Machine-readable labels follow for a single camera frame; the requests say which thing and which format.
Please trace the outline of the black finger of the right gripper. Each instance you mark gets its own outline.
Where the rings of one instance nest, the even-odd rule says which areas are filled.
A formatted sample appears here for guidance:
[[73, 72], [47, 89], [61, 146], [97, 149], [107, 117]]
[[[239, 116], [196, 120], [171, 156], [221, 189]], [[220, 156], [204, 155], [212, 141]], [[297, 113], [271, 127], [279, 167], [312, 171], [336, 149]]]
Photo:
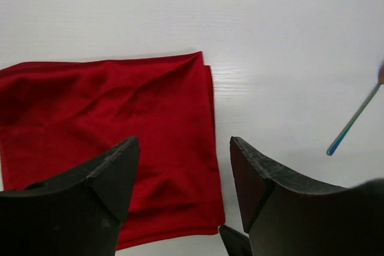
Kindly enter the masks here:
[[219, 228], [219, 234], [229, 256], [252, 256], [250, 241], [246, 235], [226, 225]]

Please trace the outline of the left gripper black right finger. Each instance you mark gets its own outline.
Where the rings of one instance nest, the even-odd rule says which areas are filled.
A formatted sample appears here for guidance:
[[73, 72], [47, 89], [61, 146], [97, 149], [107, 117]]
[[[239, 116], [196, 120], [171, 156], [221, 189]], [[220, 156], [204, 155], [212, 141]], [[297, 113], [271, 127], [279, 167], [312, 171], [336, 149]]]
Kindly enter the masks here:
[[310, 178], [277, 162], [238, 136], [230, 138], [230, 162], [246, 233], [250, 232], [277, 186], [299, 195], [323, 195], [344, 190], [341, 186]]

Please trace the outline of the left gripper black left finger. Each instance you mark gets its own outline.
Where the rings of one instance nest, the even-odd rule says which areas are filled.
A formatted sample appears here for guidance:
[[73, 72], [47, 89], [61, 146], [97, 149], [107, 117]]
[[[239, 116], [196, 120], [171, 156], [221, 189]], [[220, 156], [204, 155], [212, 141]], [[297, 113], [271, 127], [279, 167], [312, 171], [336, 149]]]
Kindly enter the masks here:
[[120, 224], [124, 224], [128, 218], [139, 157], [139, 139], [129, 137], [99, 156], [23, 190], [44, 194], [83, 186]]

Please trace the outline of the red cloth napkin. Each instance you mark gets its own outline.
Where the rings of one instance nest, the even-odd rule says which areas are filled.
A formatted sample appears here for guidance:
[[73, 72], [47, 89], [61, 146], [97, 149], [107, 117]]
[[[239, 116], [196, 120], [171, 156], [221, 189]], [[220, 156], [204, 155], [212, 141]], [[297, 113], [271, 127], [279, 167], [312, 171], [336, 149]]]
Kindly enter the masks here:
[[136, 136], [139, 170], [118, 248], [215, 235], [225, 215], [214, 115], [202, 52], [4, 68], [4, 188], [22, 189]]

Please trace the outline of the iridescent metal spoon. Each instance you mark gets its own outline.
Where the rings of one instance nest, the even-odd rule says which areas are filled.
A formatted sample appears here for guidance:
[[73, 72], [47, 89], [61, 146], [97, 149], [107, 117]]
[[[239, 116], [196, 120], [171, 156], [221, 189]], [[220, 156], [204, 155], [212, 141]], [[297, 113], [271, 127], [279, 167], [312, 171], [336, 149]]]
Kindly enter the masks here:
[[333, 156], [337, 148], [339, 147], [340, 143], [343, 141], [353, 124], [356, 122], [356, 120], [359, 118], [361, 113], [364, 111], [366, 106], [370, 103], [370, 101], [374, 98], [374, 96], [379, 91], [380, 87], [383, 86], [383, 62], [380, 65], [380, 68], [377, 73], [377, 83], [371, 90], [371, 92], [368, 94], [366, 99], [362, 102], [362, 104], [359, 106], [355, 114], [352, 116], [352, 118], [348, 121], [346, 126], [341, 130], [341, 132], [337, 135], [337, 137], [334, 139], [334, 141], [330, 144], [328, 149], [326, 150], [327, 156]]

